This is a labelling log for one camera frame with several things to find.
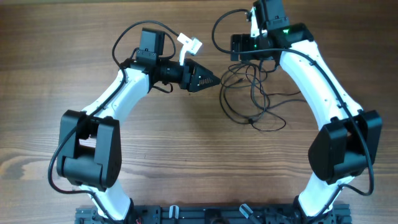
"wire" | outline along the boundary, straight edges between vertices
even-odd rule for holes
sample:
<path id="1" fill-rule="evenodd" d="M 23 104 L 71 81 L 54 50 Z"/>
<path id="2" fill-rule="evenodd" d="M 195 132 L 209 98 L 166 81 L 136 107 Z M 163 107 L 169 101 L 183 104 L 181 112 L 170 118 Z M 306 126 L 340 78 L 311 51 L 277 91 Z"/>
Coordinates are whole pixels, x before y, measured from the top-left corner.
<path id="1" fill-rule="evenodd" d="M 168 34 L 168 33 L 166 33 L 166 32 L 165 32 L 164 34 L 166 34 L 166 36 L 169 37 L 169 39 L 172 41 L 174 51 L 173 51 L 173 54 L 172 54 L 172 55 L 167 56 L 167 57 L 159 57 L 159 59 L 162 59 L 162 60 L 169 60 L 169 59 L 171 59 L 171 58 L 174 57 L 175 52 L 176 52 L 176 48 L 175 48 L 174 40 L 173 40 L 173 38 L 170 36 L 170 34 Z"/>
<path id="2" fill-rule="evenodd" d="M 129 26 L 120 36 L 119 38 L 116 40 L 116 42 L 113 45 L 112 48 L 112 58 L 114 60 L 114 62 L 116 63 L 116 65 L 119 67 L 119 69 L 122 71 L 123 73 L 123 78 L 122 81 L 120 82 L 119 86 L 112 92 L 112 94 L 110 94 L 106 100 L 104 100 L 102 102 L 102 104 L 99 105 L 99 107 L 97 107 L 97 109 L 95 109 L 92 113 L 90 113 L 83 121 L 81 121 L 80 123 L 78 123 L 78 125 L 76 125 L 65 137 L 64 139 L 61 141 L 61 143 L 58 145 L 57 149 L 55 150 L 51 160 L 50 160 L 50 164 L 49 164 L 49 169 L 47 172 L 47 178 L 49 181 L 49 184 L 51 186 L 51 188 L 53 188 L 55 191 L 61 193 L 61 194 L 89 194 L 92 196 L 92 199 L 94 199 L 94 201 L 97 203 L 97 205 L 99 206 L 99 208 L 104 212 L 104 214 L 108 217 L 108 220 L 113 223 L 113 224 L 119 224 L 121 222 L 113 220 L 112 216 L 109 214 L 109 212 L 105 209 L 104 205 L 101 203 L 101 201 L 99 200 L 99 198 L 97 197 L 97 195 L 94 192 L 91 192 L 89 190 L 62 190 L 60 188 L 58 188 L 55 184 L 54 181 L 52 179 L 52 170 L 55 164 L 55 160 L 57 159 L 60 151 L 62 150 L 62 148 L 64 147 L 64 145 L 67 143 L 67 141 L 75 134 L 78 133 L 79 129 L 81 129 L 90 119 L 92 119 L 94 117 L 95 114 L 97 114 L 98 112 L 100 112 L 101 110 L 104 109 L 104 107 L 108 104 L 108 102 L 110 100 L 112 100 L 112 98 L 119 92 L 119 90 L 123 87 L 123 85 L 126 82 L 126 72 L 124 71 L 124 67 L 121 66 L 121 64 L 118 62 L 118 60 L 115 57 L 115 49 L 116 46 L 118 45 L 119 41 L 121 40 L 121 38 L 133 27 L 139 25 L 139 24 L 143 24 L 143 23 L 154 23 L 154 24 L 158 24 L 164 28 L 166 28 L 168 31 L 170 31 L 171 33 L 173 33 L 174 35 L 178 36 L 178 34 L 176 32 L 174 32 L 172 29 L 170 29 L 169 27 L 167 27 L 166 25 L 164 25 L 161 22 L 157 22 L 157 21 L 140 21 L 137 22 L 131 26 Z M 173 57 L 175 55 L 175 44 L 174 41 L 172 40 L 171 36 L 168 35 L 168 33 L 166 33 L 167 36 L 171 39 L 173 45 L 174 45 L 174 53 L 172 56 L 169 57 Z M 137 49 L 134 49 L 131 58 L 134 56 L 134 53 Z"/>
<path id="3" fill-rule="evenodd" d="M 226 54 L 254 54 L 254 53 L 261 53 L 261 52 L 290 52 L 293 54 L 297 54 L 303 58 L 305 58 L 306 60 L 308 60 L 310 62 L 311 65 L 315 66 L 317 68 L 317 70 L 323 75 L 324 79 L 326 80 L 326 82 L 329 84 L 330 88 L 332 89 L 332 91 L 334 92 L 334 94 L 336 95 L 337 100 L 340 103 L 340 106 L 344 109 L 345 113 L 347 114 L 348 119 L 350 120 L 350 122 L 352 123 L 353 127 L 354 127 L 354 133 L 355 135 L 357 135 L 360 145 L 365 153 L 365 158 L 366 158 L 366 163 L 367 163 L 367 167 L 368 167 L 368 171 L 369 171 L 369 189 L 367 192 L 363 192 L 359 189 L 357 189 L 356 187 L 353 187 L 350 184 L 340 184 L 339 185 L 339 189 L 342 189 L 343 187 L 347 187 L 351 190 L 354 190 L 356 193 L 362 195 L 362 196 L 369 196 L 373 193 L 374 191 L 374 172 L 373 172 L 373 166 L 372 166 L 372 162 L 371 162 L 371 157 L 369 155 L 369 149 L 368 146 L 366 144 L 366 141 L 364 139 L 364 136 L 362 135 L 361 130 L 359 129 L 358 125 L 356 124 L 353 115 L 349 112 L 346 103 L 344 102 L 344 100 L 342 99 L 341 95 L 339 94 L 338 90 L 336 89 L 336 87 L 334 86 L 333 82 L 330 80 L 329 76 L 325 73 L 325 71 L 321 68 L 321 66 L 319 64 L 317 64 L 317 62 L 315 60 L 313 60 L 311 57 L 309 57 L 308 55 L 299 52 L 297 50 L 292 50 L 292 49 L 263 49 L 263 50 L 251 50 L 251 51 L 245 51 L 245 52 L 232 52 L 229 50 L 225 50 L 222 49 L 221 47 L 218 46 L 218 44 L 215 41 L 215 30 L 217 25 L 221 22 L 221 20 L 223 20 L 226 16 L 235 13 L 235 12 L 248 12 L 247 9 L 236 9 L 236 10 L 232 10 L 229 11 L 227 13 L 225 13 L 224 15 L 222 15 L 214 24 L 213 29 L 211 31 L 211 40 L 213 41 L 214 46 L 221 52 L 226 53 Z M 329 199 L 328 203 L 326 205 L 331 205 L 333 203 L 333 201 L 335 200 L 335 198 L 337 197 L 338 193 L 335 193 L 333 197 L 331 197 L 331 199 Z"/>
<path id="4" fill-rule="evenodd" d="M 133 51 L 132 51 L 132 54 L 131 54 L 131 56 L 130 56 L 130 60 L 132 60 L 132 58 L 134 57 L 134 54 L 136 53 L 136 51 L 137 50 L 139 50 L 139 47 L 136 47 Z"/>
<path id="5" fill-rule="evenodd" d="M 164 92 L 164 93 L 171 93 L 171 92 L 173 92 L 173 85 L 171 84 L 171 83 L 168 83 L 169 85 L 170 85 L 170 90 L 169 91 L 167 91 L 167 90 L 165 90 L 165 89 L 162 89 L 161 87 L 159 87 L 159 86 L 153 86 L 153 88 L 155 88 L 155 89 L 157 89 L 157 90 L 159 90 L 159 91 L 162 91 L 162 92 Z"/>
<path id="6" fill-rule="evenodd" d="M 265 71 L 262 67 L 262 65 L 256 65 L 253 64 L 251 62 L 241 62 L 241 63 L 236 63 L 234 65 L 230 65 L 228 67 L 228 71 L 225 72 L 222 76 L 221 76 L 221 89 L 220 89 L 220 94 L 219 94 L 219 101 L 220 101 L 220 106 L 221 109 L 223 110 L 223 112 L 225 113 L 225 115 L 232 121 L 234 121 L 235 123 L 238 124 L 250 124 L 254 129 L 258 130 L 258 131 L 278 131 L 281 130 L 282 128 L 284 128 L 286 126 L 286 120 L 282 117 L 280 117 L 279 115 L 270 112 L 270 109 L 276 108 L 280 105 L 283 105 L 284 103 L 288 103 L 291 101 L 304 101 L 305 100 L 301 100 L 301 99 L 290 99 L 290 100 L 285 100 L 282 101 L 276 105 L 271 106 L 271 100 L 269 98 L 270 94 L 267 94 L 264 90 L 264 86 L 263 86 L 263 82 L 266 81 L 267 77 L 268 77 L 268 71 Z M 249 68 L 253 68 L 254 73 L 248 73 L 248 69 Z M 230 82 L 230 80 L 232 78 L 237 78 L 238 80 L 235 82 L 232 82 L 232 84 L 227 84 Z M 242 85 L 244 82 L 249 82 L 248 85 Z M 252 101 L 255 102 L 255 105 L 261 109 L 260 113 L 257 114 L 250 114 L 250 115 L 246 115 L 246 114 L 242 114 L 237 112 L 236 109 L 234 109 L 231 104 L 229 103 L 226 95 L 228 90 L 231 89 L 242 89 L 242 88 L 248 88 L 251 87 L 251 98 Z M 263 97 L 264 100 L 264 105 L 260 106 L 258 105 L 256 98 L 255 98 L 255 94 L 254 94 L 254 90 L 257 89 L 260 91 L 260 94 Z M 271 93 L 272 95 L 296 95 L 299 94 L 300 92 L 296 92 L 296 93 Z M 228 107 L 228 109 L 230 111 L 232 111 L 233 114 L 235 114 L 236 116 L 245 119 L 247 121 L 238 121 L 235 118 L 233 118 L 226 110 L 226 108 L 224 107 L 224 104 Z M 273 116 L 275 116 L 276 118 L 280 119 L 283 122 L 283 125 L 277 129 L 259 129 L 257 128 L 254 124 L 256 122 L 258 122 L 263 116 L 264 113 L 269 113 Z"/>
<path id="7" fill-rule="evenodd" d="M 325 206 L 323 206 L 323 208 L 318 212 L 318 215 L 316 215 L 314 218 L 310 219 L 308 221 L 307 224 L 312 224 L 314 222 L 319 221 L 322 216 L 324 215 L 323 213 L 329 208 L 329 206 L 335 201 L 335 199 L 337 198 L 337 195 L 343 190 L 342 187 L 340 187 L 340 185 L 338 186 L 337 190 L 335 191 L 335 193 L 333 193 L 333 195 L 331 196 L 331 198 L 333 200 L 329 200 L 328 203 L 326 203 Z"/>

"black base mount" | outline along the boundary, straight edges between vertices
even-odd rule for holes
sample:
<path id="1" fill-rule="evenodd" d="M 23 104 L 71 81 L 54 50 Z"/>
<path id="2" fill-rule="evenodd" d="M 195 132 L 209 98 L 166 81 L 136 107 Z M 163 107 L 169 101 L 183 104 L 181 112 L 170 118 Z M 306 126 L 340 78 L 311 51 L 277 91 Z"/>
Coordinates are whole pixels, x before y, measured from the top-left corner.
<path id="1" fill-rule="evenodd" d="M 253 214 L 246 218 L 240 211 L 241 207 L 180 207 L 173 215 L 170 209 L 178 207 L 134 206 L 137 215 L 135 224 L 299 224 L 294 219 L 292 204 L 273 204 L 251 207 Z M 75 224 L 104 224 L 97 213 L 97 208 L 76 209 Z M 351 224 L 349 205 L 334 205 L 333 210 L 314 224 Z"/>

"wood grain surface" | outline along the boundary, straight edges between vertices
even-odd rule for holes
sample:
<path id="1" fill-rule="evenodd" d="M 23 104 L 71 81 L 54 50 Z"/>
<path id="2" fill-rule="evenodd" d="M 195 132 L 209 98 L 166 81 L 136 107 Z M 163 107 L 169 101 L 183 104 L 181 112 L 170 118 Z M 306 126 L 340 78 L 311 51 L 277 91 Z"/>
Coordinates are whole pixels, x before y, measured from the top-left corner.
<path id="1" fill-rule="evenodd" d="M 184 0 L 0 0 L 0 4 L 53 4 L 53 3 L 99 3 L 99 2 L 148 2 L 148 1 L 184 1 Z"/>
<path id="2" fill-rule="evenodd" d="M 161 21 L 203 42 L 195 60 L 221 76 L 229 56 L 211 43 L 211 28 L 226 11 L 251 1 L 177 1 L 0 6 L 0 223 L 73 223 L 86 195 L 61 195 L 47 183 L 62 114 L 93 102 L 114 80 L 111 48 L 129 25 Z M 384 126 L 374 172 L 376 190 L 361 197 L 345 190 L 337 203 L 351 205 L 354 223 L 398 219 L 398 2 L 395 0 L 285 0 L 291 23 L 304 22 L 345 90 Z M 248 33 L 244 15 L 230 16 L 216 34 L 228 48 L 231 34 Z M 116 55 L 139 45 L 141 28 L 128 33 Z M 166 40 L 165 54 L 171 52 Z M 283 71 L 270 75 L 269 92 L 293 92 Z M 151 91 L 121 128 L 119 176 L 136 205 L 289 203 L 311 174 L 307 151 L 317 124 L 306 103 L 274 110 L 288 125 L 259 133 L 232 123 L 218 103 L 218 86 L 189 94 Z M 256 111 L 249 92 L 234 105 Z M 273 102 L 287 99 L 276 96 Z M 270 116 L 262 128 L 280 125 Z M 70 184 L 59 177 L 64 189 Z M 366 190 L 365 172 L 353 185 Z"/>

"white robotic arm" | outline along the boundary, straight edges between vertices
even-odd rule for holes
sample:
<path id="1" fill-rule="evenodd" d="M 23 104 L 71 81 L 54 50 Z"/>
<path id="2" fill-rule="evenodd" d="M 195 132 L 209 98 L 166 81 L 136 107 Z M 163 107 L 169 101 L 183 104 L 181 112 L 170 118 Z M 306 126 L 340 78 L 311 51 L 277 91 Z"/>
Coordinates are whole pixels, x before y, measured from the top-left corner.
<path id="1" fill-rule="evenodd" d="M 150 90 L 149 75 L 143 73 L 144 67 L 126 68 L 126 81 L 118 93 L 111 101 L 104 107 L 103 110 L 95 114 L 97 118 L 112 117 L 119 120 L 120 125 L 126 120 L 129 113 L 132 111 L 136 103 Z M 91 114 L 102 102 L 112 94 L 123 80 L 123 73 L 119 70 L 118 75 L 109 86 L 107 90 L 91 105 L 85 107 L 82 111 L 86 114 Z M 108 214 L 113 220 L 124 220 L 129 208 L 130 198 L 124 193 L 120 182 L 117 180 L 112 187 L 108 187 L 104 192 L 98 190 L 96 187 L 89 185 L 81 185 L 82 190 L 89 190 L 94 192 Z M 96 200 L 91 198 L 94 204 L 98 207 L 98 214 L 102 217 L 108 218 L 104 211 L 98 206 Z"/>
<path id="2" fill-rule="evenodd" d="M 290 49 L 298 50 L 314 59 L 329 76 L 330 80 L 339 91 L 339 94 L 343 96 L 351 114 L 353 116 L 358 115 L 362 107 L 357 104 L 337 82 L 337 79 L 323 61 L 315 41 L 309 42 L 308 40 L 303 40 L 292 44 Z M 319 70 L 311 65 L 308 60 L 305 60 L 297 54 L 282 52 L 280 66 L 292 77 L 307 103 L 310 105 L 312 113 L 318 123 L 319 130 L 321 130 L 325 124 L 329 124 L 332 118 L 338 118 L 339 120 L 348 118 L 340 102 L 336 99 L 335 94 L 331 90 L 330 85 Z M 318 215 L 320 210 L 332 198 L 336 190 L 338 190 L 338 186 L 340 184 L 348 184 L 353 179 L 354 177 L 352 176 L 344 177 L 336 183 L 329 185 L 326 181 L 320 180 L 313 173 L 307 187 L 298 197 L 303 212 L 305 212 L 308 217 Z M 329 212 L 331 209 L 332 205 L 330 205 L 324 213 Z"/>

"white cable clip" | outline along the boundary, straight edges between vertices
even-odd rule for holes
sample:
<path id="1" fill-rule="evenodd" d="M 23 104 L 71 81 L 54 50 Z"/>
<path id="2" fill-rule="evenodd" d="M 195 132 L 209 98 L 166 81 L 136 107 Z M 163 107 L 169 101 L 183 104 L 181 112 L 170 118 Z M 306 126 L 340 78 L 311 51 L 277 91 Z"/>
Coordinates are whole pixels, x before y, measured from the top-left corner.
<path id="1" fill-rule="evenodd" d="M 196 39 L 189 39 L 186 35 L 181 33 L 178 37 L 177 40 L 183 44 L 181 51 L 180 51 L 180 65 L 184 65 L 184 58 L 185 58 L 185 53 L 191 53 L 191 55 L 195 55 L 199 48 L 201 47 L 202 43 Z"/>

